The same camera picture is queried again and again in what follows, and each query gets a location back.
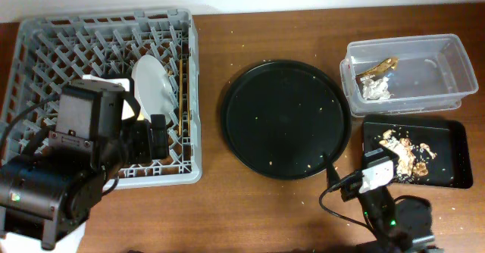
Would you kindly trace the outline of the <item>food scraps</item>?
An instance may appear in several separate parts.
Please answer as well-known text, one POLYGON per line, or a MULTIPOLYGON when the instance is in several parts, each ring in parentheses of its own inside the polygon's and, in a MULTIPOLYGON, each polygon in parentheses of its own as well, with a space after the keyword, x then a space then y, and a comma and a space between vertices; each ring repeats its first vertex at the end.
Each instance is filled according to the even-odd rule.
POLYGON ((397 154, 396 175, 400 179, 413 180, 427 176, 428 164, 437 158, 437 153, 428 144, 412 143, 408 132, 401 137, 396 130, 386 130, 375 139, 380 145, 397 154))

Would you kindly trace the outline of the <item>grey round plate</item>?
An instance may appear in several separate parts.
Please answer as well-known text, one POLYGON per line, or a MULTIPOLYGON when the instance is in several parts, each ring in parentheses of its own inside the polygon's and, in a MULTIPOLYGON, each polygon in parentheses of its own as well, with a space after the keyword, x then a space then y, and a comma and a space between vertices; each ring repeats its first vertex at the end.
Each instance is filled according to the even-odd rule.
POLYGON ((169 124, 170 112, 174 111, 171 100, 174 91, 161 62, 154 56, 144 55, 135 63, 131 77, 134 82, 134 95, 141 107, 141 115, 151 120, 152 115, 163 114, 166 124, 169 124))

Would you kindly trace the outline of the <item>wooden chopstick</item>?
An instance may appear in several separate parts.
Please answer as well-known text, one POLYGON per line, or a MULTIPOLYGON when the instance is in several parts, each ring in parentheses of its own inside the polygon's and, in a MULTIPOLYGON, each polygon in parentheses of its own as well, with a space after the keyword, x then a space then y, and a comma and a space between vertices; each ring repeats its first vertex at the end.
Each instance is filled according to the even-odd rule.
POLYGON ((183 59, 179 60, 178 135, 183 135, 183 59))
POLYGON ((186 60, 186 111, 187 111, 187 135, 191 135, 191 112, 190 112, 190 74, 189 57, 186 60))

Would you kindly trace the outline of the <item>gold foil snack wrapper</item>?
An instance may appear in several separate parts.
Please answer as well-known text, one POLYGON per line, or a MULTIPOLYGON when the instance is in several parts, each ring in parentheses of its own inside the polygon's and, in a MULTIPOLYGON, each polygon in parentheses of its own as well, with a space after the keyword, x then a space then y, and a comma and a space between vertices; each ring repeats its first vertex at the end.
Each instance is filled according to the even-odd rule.
POLYGON ((389 69, 395 70, 397 68, 397 64, 399 59, 397 57, 387 58, 386 60, 379 63, 377 66, 372 67, 369 70, 366 70, 364 73, 360 73, 357 77, 366 77, 370 75, 377 75, 380 73, 384 73, 389 69))

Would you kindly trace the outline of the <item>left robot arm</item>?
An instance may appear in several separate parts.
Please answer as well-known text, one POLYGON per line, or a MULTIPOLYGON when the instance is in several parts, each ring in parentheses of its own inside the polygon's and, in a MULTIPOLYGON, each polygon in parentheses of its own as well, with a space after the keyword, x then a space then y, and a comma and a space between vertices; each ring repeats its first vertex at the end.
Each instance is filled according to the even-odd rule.
POLYGON ((165 116, 139 120, 140 105, 122 86, 76 80, 49 101, 59 102, 56 124, 1 167, 1 237, 18 233, 51 251, 89 219, 122 167, 169 150, 165 116))

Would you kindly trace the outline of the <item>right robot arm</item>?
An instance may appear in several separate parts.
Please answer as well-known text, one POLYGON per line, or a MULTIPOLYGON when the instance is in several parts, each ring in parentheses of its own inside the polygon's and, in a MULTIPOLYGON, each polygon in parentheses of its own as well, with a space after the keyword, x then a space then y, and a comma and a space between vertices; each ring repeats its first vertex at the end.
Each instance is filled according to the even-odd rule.
POLYGON ((364 227, 374 241, 356 246, 359 252, 443 252, 435 245, 430 202, 413 195, 392 197, 388 185, 393 181, 399 156, 381 147, 362 156, 362 168, 341 178, 332 164, 327 165, 327 188, 318 202, 327 213, 364 227), (332 211, 324 197, 339 191, 343 201, 358 199, 364 220, 359 221, 332 211))

